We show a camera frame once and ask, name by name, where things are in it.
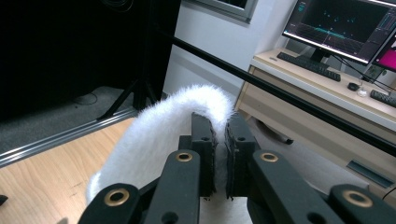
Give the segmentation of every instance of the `white wall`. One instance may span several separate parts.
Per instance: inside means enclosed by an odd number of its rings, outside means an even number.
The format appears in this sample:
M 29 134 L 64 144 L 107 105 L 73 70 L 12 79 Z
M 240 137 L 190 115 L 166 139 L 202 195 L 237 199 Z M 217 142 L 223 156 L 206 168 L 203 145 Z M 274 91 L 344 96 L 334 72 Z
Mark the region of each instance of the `white wall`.
M 248 70 L 259 52 L 283 47 L 280 37 L 294 0 L 259 0 L 250 24 L 190 2 L 182 2 L 175 36 L 222 60 Z M 163 91 L 173 93 L 190 84 L 215 84 L 235 102 L 243 80 L 173 46 Z

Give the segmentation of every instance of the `black tripod leg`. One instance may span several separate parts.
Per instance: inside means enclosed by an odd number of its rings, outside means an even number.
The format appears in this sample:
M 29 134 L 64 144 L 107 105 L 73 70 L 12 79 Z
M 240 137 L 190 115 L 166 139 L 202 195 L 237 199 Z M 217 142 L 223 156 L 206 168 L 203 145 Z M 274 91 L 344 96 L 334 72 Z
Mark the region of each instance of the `black tripod leg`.
M 120 108 L 122 103 L 126 100 L 126 98 L 131 94 L 134 90 L 134 86 L 136 85 L 137 80 L 131 83 L 126 90 L 122 92 L 122 94 L 117 98 L 117 100 L 113 103 L 113 105 L 107 110 L 107 112 L 102 115 L 98 120 L 108 119 L 116 113 L 116 111 Z

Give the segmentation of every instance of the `monitor stand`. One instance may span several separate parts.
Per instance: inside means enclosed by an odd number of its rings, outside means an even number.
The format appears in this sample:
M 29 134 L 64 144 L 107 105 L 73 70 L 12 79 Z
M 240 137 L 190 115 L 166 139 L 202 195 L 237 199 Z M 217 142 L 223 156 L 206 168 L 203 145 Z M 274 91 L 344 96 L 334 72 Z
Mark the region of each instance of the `monitor stand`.
M 328 64 L 322 63 L 323 58 L 329 58 L 330 54 L 321 50 L 321 49 L 315 49 L 314 53 L 311 55 L 311 57 L 305 56 L 305 55 L 300 55 L 297 58 L 305 60 L 307 62 L 310 62 L 312 64 L 315 64 L 317 66 L 322 67 L 323 69 L 327 69 L 329 67 Z

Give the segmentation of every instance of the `white desk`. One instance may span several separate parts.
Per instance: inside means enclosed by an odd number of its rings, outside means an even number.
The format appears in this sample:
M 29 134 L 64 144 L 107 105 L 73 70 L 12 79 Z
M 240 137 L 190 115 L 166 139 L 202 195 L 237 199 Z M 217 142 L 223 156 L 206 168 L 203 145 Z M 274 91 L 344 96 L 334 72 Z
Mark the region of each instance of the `white desk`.
M 396 144 L 396 108 L 369 95 L 360 97 L 350 91 L 349 82 L 359 83 L 355 77 L 336 71 L 341 75 L 341 81 L 336 82 L 279 60 L 276 55 L 281 50 L 297 56 L 286 49 L 264 52 L 253 58 L 250 73 Z M 363 87 L 368 94 L 372 89 L 380 91 L 370 83 L 364 83 Z M 260 119 L 340 166 L 346 167 L 354 160 L 396 181 L 394 157 L 249 83 L 245 83 L 236 109 Z M 395 187 L 384 189 L 368 181 L 372 192 L 380 196 Z

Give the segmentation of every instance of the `black metal rod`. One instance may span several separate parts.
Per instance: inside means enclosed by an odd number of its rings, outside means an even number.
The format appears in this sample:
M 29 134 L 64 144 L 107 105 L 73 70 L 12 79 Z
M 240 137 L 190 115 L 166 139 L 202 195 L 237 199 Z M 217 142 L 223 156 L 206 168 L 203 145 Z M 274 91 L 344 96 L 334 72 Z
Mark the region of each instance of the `black metal rod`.
M 367 130 L 364 130 L 363 128 L 345 120 L 341 119 L 334 114 L 330 113 L 327 110 L 324 110 L 320 107 L 317 107 L 316 105 L 313 105 L 306 100 L 303 100 L 287 91 L 284 91 L 280 89 L 279 87 L 262 80 L 258 77 L 255 77 L 251 75 L 249 72 L 244 71 L 230 63 L 227 63 L 223 61 L 220 58 L 217 58 L 201 49 L 196 48 L 193 45 L 190 45 L 178 38 L 175 38 L 174 36 L 171 36 L 169 34 L 164 33 L 163 31 L 158 30 L 157 31 L 159 35 L 162 35 L 163 37 L 167 38 L 169 41 L 171 41 L 174 45 L 186 50 L 187 52 L 209 62 L 214 64 L 215 66 L 223 69 L 226 72 L 229 72 L 233 74 L 236 77 L 244 79 L 246 82 L 262 89 L 263 91 L 267 91 L 277 98 L 296 106 L 297 108 L 302 109 L 306 113 L 315 116 L 318 119 L 321 119 L 332 126 L 351 134 L 352 136 L 355 136 L 359 138 L 361 141 L 372 145 L 373 147 L 377 147 L 384 152 L 388 153 L 389 155 L 392 155 L 393 157 L 396 157 L 396 145 L 374 133 L 368 132 Z

